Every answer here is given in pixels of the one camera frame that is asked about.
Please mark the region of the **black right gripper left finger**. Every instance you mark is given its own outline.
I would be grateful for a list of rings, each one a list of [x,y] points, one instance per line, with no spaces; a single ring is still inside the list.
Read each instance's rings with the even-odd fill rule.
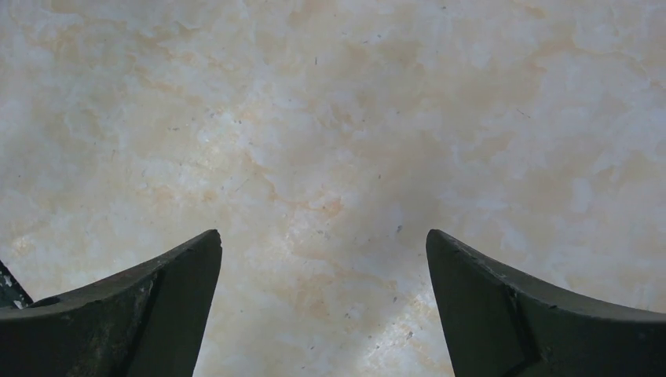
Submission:
[[[221,257],[211,229],[84,287],[1,307],[2,375],[192,375]]]

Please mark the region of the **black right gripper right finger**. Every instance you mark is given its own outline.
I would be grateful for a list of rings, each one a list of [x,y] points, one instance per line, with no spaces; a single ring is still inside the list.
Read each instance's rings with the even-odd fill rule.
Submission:
[[[457,376],[662,376],[665,316],[557,287],[431,230],[426,256]]]

